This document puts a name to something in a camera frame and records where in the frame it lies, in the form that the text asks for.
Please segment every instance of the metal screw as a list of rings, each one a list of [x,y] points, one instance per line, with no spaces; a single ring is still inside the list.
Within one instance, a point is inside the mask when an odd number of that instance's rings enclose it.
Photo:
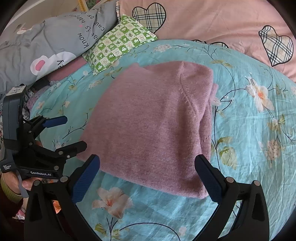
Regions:
[[[260,182],[259,182],[258,180],[255,180],[255,181],[254,181],[254,184],[255,184],[257,187],[260,186]]]
[[[34,186],[38,186],[40,184],[40,181],[39,180],[36,180],[35,182],[34,182]]]
[[[232,177],[226,177],[226,181],[229,183],[233,183],[234,179]]]
[[[65,183],[66,181],[68,181],[68,177],[67,177],[67,176],[62,176],[62,177],[60,178],[60,181],[61,181],[62,183]]]

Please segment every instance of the pink sweater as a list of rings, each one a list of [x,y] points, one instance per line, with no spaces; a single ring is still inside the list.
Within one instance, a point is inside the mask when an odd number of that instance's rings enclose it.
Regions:
[[[194,159],[210,159],[217,85],[206,66],[174,61],[131,65],[98,101],[81,140],[101,170],[163,192],[204,198]]]

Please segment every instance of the heart pattern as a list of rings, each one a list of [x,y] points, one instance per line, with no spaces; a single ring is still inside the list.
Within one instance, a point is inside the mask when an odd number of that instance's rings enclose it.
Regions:
[[[155,33],[164,24],[166,11],[163,5],[154,2],[147,9],[135,7],[132,11],[132,16],[150,32]]]
[[[265,25],[258,33],[272,67],[291,60],[294,52],[292,39],[278,36],[275,29],[269,25]]]
[[[192,40],[193,42],[197,42],[197,43],[207,43],[206,41],[200,41],[200,40],[198,40],[198,39],[195,39],[195,40]],[[217,46],[221,46],[221,47],[225,47],[225,48],[228,48],[229,49],[229,47],[227,46],[227,44],[226,43],[223,43],[223,42],[214,42],[214,43],[211,43],[211,45],[217,45]]]

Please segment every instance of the small green pillow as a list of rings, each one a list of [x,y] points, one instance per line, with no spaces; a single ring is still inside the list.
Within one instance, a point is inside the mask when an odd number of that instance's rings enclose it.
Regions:
[[[89,62],[93,74],[96,75],[133,48],[155,40],[155,34],[135,19],[123,14],[121,22],[82,56]]]

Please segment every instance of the wrist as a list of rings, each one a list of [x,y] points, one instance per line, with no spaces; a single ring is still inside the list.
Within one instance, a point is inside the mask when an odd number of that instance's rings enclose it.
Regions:
[[[0,178],[1,189],[4,192],[5,196],[14,203],[19,203],[22,200],[22,196],[18,193],[15,193],[6,183],[4,175],[1,175]]]

